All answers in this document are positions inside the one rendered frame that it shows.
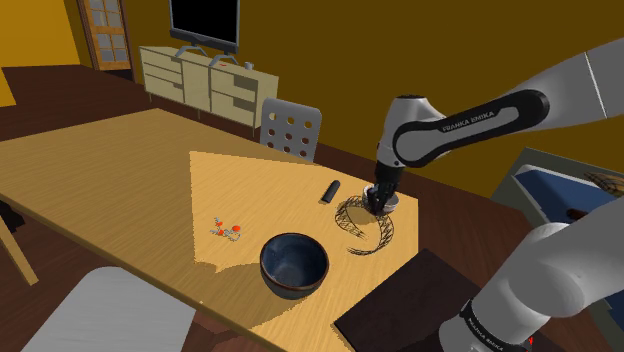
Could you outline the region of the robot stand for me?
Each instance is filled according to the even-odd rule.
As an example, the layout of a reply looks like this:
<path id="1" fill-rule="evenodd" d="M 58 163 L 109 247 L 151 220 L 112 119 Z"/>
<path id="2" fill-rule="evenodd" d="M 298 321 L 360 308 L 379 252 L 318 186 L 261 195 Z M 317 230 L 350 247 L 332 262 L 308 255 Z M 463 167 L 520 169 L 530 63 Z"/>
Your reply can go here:
<path id="1" fill-rule="evenodd" d="M 423 249 L 334 325 L 356 352 L 443 352 L 440 325 L 479 291 Z"/>

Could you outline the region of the grey and blue furniture piece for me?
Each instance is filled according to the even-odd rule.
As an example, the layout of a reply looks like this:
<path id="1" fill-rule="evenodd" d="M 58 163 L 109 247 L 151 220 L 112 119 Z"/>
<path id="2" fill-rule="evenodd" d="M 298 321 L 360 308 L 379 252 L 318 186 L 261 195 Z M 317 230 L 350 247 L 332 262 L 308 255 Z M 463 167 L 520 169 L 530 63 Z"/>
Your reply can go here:
<path id="1" fill-rule="evenodd" d="M 624 174 L 526 148 L 493 200 L 532 209 L 525 216 L 535 232 L 545 233 L 527 255 L 545 301 L 530 292 L 516 264 L 511 287 L 553 317 L 604 303 L 601 310 L 624 344 Z"/>

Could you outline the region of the beige sideboard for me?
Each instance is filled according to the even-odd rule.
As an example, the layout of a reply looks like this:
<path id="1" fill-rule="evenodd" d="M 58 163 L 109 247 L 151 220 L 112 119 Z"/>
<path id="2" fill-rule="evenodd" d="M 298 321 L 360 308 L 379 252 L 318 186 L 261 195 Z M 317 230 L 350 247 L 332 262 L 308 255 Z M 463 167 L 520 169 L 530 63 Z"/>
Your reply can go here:
<path id="1" fill-rule="evenodd" d="M 253 129 L 261 126 L 264 100 L 277 96 L 275 75 L 171 47 L 141 46 L 139 55 L 148 94 Z"/>

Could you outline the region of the grey chair with round holes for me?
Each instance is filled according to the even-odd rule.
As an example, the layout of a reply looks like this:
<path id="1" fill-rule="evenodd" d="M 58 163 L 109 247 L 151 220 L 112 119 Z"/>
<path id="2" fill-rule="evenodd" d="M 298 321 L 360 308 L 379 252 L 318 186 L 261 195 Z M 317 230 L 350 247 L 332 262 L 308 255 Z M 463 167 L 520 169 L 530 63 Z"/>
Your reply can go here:
<path id="1" fill-rule="evenodd" d="M 319 109 L 277 98 L 262 105 L 260 143 L 312 162 L 322 114 Z"/>

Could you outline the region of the dark blue bowl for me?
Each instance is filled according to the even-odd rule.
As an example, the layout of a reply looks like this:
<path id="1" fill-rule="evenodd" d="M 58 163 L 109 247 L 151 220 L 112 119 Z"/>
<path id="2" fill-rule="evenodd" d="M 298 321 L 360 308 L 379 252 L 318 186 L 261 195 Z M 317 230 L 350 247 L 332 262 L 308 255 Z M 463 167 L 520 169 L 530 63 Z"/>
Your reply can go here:
<path id="1" fill-rule="evenodd" d="M 267 287 L 288 300 L 314 293 L 330 268 L 323 246 L 301 233 L 282 233 L 269 239 L 261 249 L 259 264 Z"/>

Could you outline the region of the keys with orange tags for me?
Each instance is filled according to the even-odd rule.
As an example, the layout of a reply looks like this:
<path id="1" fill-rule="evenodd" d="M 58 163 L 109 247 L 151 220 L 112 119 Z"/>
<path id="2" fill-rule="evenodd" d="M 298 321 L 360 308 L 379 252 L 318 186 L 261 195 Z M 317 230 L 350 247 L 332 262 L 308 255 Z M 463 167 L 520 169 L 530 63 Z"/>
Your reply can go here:
<path id="1" fill-rule="evenodd" d="M 214 226 L 215 228 L 211 230 L 212 234 L 225 237 L 233 242 L 236 242 L 241 238 L 241 227 L 239 225 L 233 225 L 230 228 L 226 228 L 220 218 L 215 217 Z"/>

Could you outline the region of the wooden door with glass panes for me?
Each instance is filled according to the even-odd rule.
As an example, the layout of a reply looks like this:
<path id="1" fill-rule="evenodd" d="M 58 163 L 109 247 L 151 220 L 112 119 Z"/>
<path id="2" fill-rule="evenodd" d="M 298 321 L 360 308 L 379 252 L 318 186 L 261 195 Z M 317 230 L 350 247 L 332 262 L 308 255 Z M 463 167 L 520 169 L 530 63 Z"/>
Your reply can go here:
<path id="1" fill-rule="evenodd" d="M 77 5 L 93 68 L 131 70 L 123 0 L 77 0 Z"/>

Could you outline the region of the wooden table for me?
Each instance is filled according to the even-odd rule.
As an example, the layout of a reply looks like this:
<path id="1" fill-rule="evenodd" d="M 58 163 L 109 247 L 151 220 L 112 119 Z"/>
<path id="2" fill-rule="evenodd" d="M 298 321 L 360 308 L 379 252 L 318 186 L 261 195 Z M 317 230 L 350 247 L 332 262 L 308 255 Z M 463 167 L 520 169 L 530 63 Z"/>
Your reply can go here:
<path id="1" fill-rule="evenodd" d="M 330 203 L 320 199 L 333 180 Z M 376 253 L 335 223 L 364 182 L 293 155 L 152 109 L 0 142 L 0 200 L 273 351 L 351 352 L 334 322 L 418 250 L 418 202 L 402 196 L 394 235 Z M 241 227 L 211 233 L 214 218 Z M 298 232 L 326 250 L 320 288 L 286 300 L 264 283 L 263 245 Z"/>

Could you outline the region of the white cup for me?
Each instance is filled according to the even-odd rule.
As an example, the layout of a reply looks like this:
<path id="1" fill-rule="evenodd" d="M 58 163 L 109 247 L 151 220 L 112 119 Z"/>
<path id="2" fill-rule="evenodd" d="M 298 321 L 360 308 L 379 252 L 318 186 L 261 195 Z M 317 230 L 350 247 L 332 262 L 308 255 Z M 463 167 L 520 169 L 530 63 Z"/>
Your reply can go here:
<path id="1" fill-rule="evenodd" d="M 370 190 L 376 190 L 377 186 L 374 184 L 369 184 L 367 186 L 364 187 L 363 191 L 362 191 L 362 203 L 365 209 L 367 209 L 368 211 L 372 211 L 371 205 L 369 204 L 369 200 L 368 200 L 368 195 L 369 195 L 369 191 Z M 395 192 L 385 203 L 384 207 L 382 208 L 381 211 L 378 212 L 378 214 L 388 214 L 393 212 L 397 205 L 399 204 L 399 197 L 398 197 L 398 193 Z"/>

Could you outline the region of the black television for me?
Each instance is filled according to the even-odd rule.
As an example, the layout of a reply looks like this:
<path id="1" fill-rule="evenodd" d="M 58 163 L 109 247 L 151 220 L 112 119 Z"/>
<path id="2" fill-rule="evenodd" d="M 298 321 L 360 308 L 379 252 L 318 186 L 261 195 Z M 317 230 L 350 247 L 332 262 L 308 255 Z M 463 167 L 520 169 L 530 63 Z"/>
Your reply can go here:
<path id="1" fill-rule="evenodd" d="M 240 0 L 168 0 L 170 36 L 188 42 L 175 54 L 180 57 L 190 50 L 206 52 L 203 46 L 222 51 L 210 62 L 230 59 L 238 53 L 240 44 Z"/>

